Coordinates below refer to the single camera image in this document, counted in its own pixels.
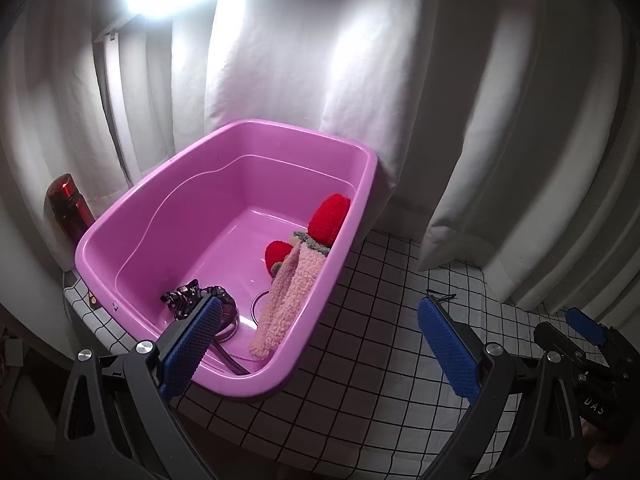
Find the pink plastic tub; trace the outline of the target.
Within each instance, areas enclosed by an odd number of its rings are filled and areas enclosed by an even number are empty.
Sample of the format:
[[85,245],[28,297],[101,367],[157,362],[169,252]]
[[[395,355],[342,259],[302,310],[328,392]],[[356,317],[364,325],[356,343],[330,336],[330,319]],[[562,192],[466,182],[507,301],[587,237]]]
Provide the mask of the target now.
[[[156,339],[171,323],[164,292],[196,278],[234,299],[240,327],[224,345],[248,374],[232,374],[213,353],[194,374],[227,398],[255,399],[295,370],[352,247],[378,160],[365,146],[290,125],[247,119],[217,129],[164,162],[85,232],[78,273],[134,339]],[[254,298],[268,289],[264,252],[306,229],[318,206],[341,194],[350,207],[326,263],[282,344],[250,356]]]

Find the black polka dot bow headband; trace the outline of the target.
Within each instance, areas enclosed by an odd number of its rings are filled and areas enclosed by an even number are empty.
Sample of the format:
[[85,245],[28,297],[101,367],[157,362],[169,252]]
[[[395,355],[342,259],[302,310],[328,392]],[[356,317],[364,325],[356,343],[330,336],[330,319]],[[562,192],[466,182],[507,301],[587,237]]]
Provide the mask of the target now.
[[175,318],[162,357],[168,366],[184,364],[194,372],[206,352],[213,351],[232,374],[248,374],[248,370],[222,346],[240,327],[238,307],[223,287],[201,287],[194,278],[188,284],[165,292],[160,301]]

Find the white curtain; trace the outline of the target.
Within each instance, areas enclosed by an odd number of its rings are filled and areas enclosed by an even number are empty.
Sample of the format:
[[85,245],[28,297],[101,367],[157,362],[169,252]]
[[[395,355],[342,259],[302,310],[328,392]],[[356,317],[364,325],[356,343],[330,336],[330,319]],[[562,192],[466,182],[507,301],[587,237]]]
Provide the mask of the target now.
[[[96,44],[121,6],[1,0],[1,151],[63,269],[49,182],[71,172],[96,214],[133,186]],[[375,151],[363,225],[415,238],[422,269],[463,258],[523,309],[638,316],[639,0],[218,0],[206,133],[245,118]]]

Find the thin clear hoop band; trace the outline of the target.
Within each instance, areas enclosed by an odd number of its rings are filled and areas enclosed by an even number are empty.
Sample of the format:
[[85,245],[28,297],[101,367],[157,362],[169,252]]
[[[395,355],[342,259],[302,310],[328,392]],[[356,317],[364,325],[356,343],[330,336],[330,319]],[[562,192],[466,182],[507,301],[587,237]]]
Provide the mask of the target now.
[[262,316],[262,310],[264,310],[265,304],[268,301],[269,292],[265,290],[258,294],[250,306],[250,317],[255,325],[259,324],[260,317]]

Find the pink plush headband red ears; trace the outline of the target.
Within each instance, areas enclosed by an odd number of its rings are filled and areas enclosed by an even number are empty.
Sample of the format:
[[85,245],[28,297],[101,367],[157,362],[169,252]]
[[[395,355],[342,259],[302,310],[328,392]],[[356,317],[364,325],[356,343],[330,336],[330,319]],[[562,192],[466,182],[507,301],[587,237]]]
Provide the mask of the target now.
[[341,194],[326,198],[303,231],[290,240],[274,240],[265,249],[272,278],[257,330],[248,346],[254,359],[264,360],[282,344],[303,309],[347,217],[350,199]]

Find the red metal water bottle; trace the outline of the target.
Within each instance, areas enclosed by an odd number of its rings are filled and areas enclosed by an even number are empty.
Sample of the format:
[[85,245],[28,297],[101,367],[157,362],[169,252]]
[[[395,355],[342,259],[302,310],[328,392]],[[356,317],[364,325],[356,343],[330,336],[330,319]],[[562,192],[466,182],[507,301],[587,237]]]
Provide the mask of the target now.
[[77,246],[96,219],[72,175],[62,174],[56,178],[47,189],[46,199],[56,222]]

